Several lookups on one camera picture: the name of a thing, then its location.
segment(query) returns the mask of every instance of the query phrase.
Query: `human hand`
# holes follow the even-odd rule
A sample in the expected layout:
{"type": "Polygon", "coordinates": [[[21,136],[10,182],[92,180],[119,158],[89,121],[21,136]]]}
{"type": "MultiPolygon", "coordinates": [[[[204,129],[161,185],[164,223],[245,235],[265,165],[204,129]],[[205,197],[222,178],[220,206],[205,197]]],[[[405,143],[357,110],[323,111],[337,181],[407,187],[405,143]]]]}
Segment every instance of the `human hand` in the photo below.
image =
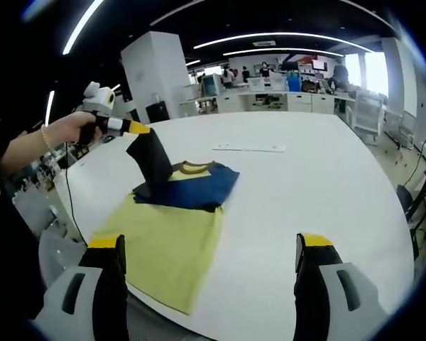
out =
{"type": "MultiPolygon", "coordinates": [[[[94,123],[96,117],[89,112],[73,112],[63,117],[47,127],[48,138],[53,141],[51,146],[57,146],[63,142],[78,142],[80,129],[88,123],[94,123]]],[[[96,126],[94,129],[94,140],[102,136],[101,129],[96,126]]]]}

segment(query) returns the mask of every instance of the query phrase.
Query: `human arm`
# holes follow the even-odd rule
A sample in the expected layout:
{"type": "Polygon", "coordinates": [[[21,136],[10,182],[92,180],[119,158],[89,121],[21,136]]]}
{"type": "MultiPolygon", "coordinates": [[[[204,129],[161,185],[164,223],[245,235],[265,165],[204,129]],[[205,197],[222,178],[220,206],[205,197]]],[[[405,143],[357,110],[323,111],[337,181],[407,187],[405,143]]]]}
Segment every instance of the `human arm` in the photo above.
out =
{"type": "MultiPolygon", "coordinates": [[[[43,128],[47,143],[41,129],[12,140],[0,160],[1,173],[8,176],[27,166],[49,151],[48,144],[55,148],[63,142],[78,142],[80,129],[85,124],[94,122],[95,117],[92,114],[75,112],[43,128]]],[[[95,138],[100,136],[101,130],[96,127],[95,138]]]]}

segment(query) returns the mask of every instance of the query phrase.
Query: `gold bracelet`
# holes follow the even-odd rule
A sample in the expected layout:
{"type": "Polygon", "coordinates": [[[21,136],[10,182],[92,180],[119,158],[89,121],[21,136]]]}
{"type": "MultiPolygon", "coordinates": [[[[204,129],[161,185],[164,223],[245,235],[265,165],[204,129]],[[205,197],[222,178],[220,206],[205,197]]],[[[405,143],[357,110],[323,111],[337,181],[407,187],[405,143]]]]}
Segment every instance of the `gold bracelet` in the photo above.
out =
{"type": "Polygon", "coordinates": [[[48,137],[45,135],[45,126],[44,126],[44,124],[41,126],[41,135],[43,135],[44,143],[48,147],[49,152],[53,153],[54,150],[53,150],[53,148],[49,144],[48,137]]]}

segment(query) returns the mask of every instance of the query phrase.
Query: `white pillar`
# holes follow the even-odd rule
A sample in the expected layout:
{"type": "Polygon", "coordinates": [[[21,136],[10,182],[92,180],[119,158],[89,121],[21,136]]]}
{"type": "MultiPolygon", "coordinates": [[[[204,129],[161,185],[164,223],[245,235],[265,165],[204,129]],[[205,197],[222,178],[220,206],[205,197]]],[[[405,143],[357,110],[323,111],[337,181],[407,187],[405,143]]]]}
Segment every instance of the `white pillar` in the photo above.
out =
{"type": "Polygon", "coordinates": [[[171,119],[182,116],[181,88],[190,85],[190,79],[176,34],[147,32],[121,51],[121,59],[142,123],[150,122],[146,107],[153,104],[153,94],[165,102],[171,119]]]}
{"type": "Polygon", "coordinates": [[[397,112],[417,116],[417,82],[408,48],[396,38],[382,38],[388,70],[388,104],[397,112]]]}

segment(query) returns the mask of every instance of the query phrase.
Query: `white cabinet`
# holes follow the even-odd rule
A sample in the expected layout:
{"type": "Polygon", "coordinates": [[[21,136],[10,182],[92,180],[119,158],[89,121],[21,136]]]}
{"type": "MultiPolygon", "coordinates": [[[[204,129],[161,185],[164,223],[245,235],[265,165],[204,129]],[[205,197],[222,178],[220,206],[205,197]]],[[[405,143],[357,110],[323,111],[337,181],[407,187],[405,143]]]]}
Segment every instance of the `white cabinet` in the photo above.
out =
{"type": "Polygon", "coordinates": [[[287,108],[289,112],[312,112],[311,94],[288,94],[287,108]]]}
{"type": "Polygon", "coordinates": [[[318,114],[334,114],[334,97],[328,94],[312,95],[312,112],[318,114]]]}
{"type": "Polygon", "coordinates": [[[230,96],[218,96],[217,98],[218,112],[244,112],[244,101],[241,96],[236,94],[230,96]]]}

